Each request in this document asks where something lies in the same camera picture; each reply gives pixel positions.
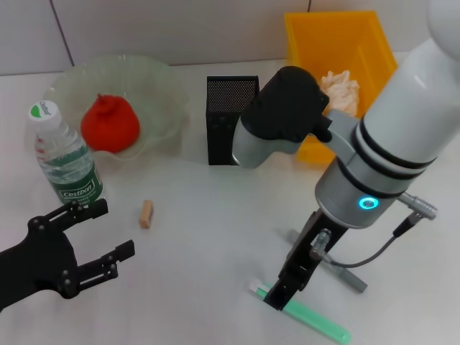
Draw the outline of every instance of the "white table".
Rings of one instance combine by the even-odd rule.
[[[282,61],[176,67],[190,94],[190,122],[177,152],[130,163],[97,157],[109,214],[67,231],[79,263],[133,239],[136,255],[116,280],[63,300],[45,291],[0,313],[5,345],[332,344],[248,293],[256,277],[274,283],[290,246],[317,209],[321,170],[274,155],[256,170],[209,167],[206,76],[258,75],[264,85]],[[19,243],[27,221],[58,206],[35,162],[26,113],[58,74],[0,78],[0,250]],[[375,262],[355,270],[369,283],[358,295],[318,268],[296,295],[351,331],[352,344],[455,344],[460,320],[458,171],[460,138],[409,192],[440,209]],[[152,228],[137,223],[155,202]],[[343,262],[373,254],[407,216],[395,204],[373,227],[350,230],[331,252]]]

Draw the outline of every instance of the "yellow basket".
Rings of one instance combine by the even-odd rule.
[[[350,71],[359,84],[357,117],[362,118],[397,68],[374,11],[309,12],[285,15],[287,61],[306,69],[317,81],[332,71]],[[329,163],[333,152],[307,137],[298,159]]]

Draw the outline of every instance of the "crumpled paper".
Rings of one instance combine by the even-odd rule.
[[[350,116],[357,115],[359,103],[359,84],[350,80],[350,71],[334,75],[331,71],[321,79],[321,90],[328,95],[329,105],[326,108],[344,111]]]

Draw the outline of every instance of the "plastic bottle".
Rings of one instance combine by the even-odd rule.
[[[59,200],[77,200],[88,205],[102,198],[103,185],[93,156],[83,138],[70,128],[52,101],[40,101],[29,111],[29,122],[37,133],[38,163]]]

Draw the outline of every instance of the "red object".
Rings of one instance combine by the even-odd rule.
[[[81,120],[80,128],[89,147],[113,153],[131,146],[140,133],[139,120],[128,101],[101,94]]]

